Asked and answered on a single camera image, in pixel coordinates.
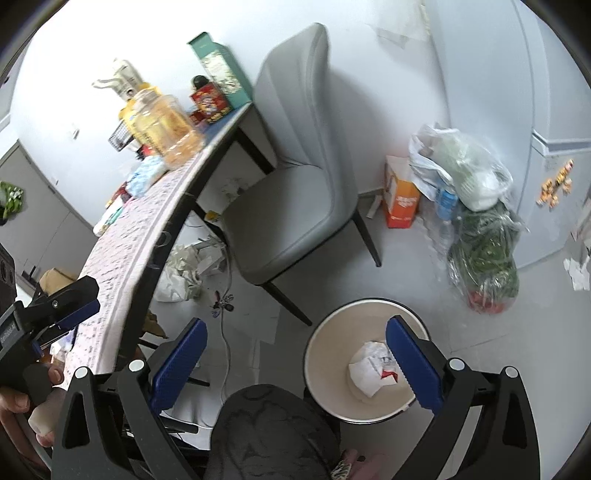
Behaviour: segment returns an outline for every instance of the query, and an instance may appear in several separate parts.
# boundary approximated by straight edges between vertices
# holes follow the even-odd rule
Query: blue gripper pad
[[[80,307],[75,312],[70,313],[67,317],[62,318],[59,322],[57,322],[57,326],[60,330],[68,332],[78,325],[80,325],[85,320],[89,319],[93,315],[99,313],[100,310],[100,303],[98,300],[93,300],[90,303]]]
[[[194,323],[189,324],[189,328],[181,333],[182,338],[174,341],[176,346],[152,379],[150,409],[155,415],[173,407],[207,346],[205,322],[197,318],[191,322]],[[153,355],[156,355],[162,346],[158,347]]]
[[[420,406],[437,415],[443,406],[439,375],[396,317],[386,325],[386,343]]]

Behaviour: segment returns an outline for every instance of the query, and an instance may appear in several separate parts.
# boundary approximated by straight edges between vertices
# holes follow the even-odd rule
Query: curved table
[[[266,174],[272,165],[239,128],[252,108],[247,103],[212,125],[208,143],[194,159],[168,172],[148,193],[133,199],[99,238],[80,276],[99,284],[100,311],[78,327],[66,358],[64,388],[78,367],[94,374],[123,368],[133,357],[152,295],[174,241],[189,213],[200,216],[197,198],[234,141]],[[222,236],[221,229],[209,225]]]

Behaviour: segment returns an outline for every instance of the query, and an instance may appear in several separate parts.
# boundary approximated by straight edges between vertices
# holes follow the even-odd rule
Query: black lid
[[[193,77],[193,86],[195,87],[195,90],[199,90],[203,85],[208,83],[209,79],[203,75],[197,75],[196,77]]]

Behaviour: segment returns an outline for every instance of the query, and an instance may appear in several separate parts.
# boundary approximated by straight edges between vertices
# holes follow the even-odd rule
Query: paper scrap
[[[564,269],[569,273],[570,278],[573,281],[573,289],[575,291],[579,290],[589,290],[589,272],[587,270],[587,261],[581,265],[574,259],[565,258],[564,262]]]

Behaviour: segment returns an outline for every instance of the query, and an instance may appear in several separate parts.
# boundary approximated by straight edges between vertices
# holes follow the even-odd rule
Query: trash can
[[[328,315],[312,334],[304,356],[304,378],[312,397],[329,414],[348,423],[371,424],[402,413],[415,400],[404,375],[372,398],[349,376],[349,361],[365,342],[385,342],[386,323],[400,315],[417,337],[429,340],[421,319],[393,300],[363,299]]]

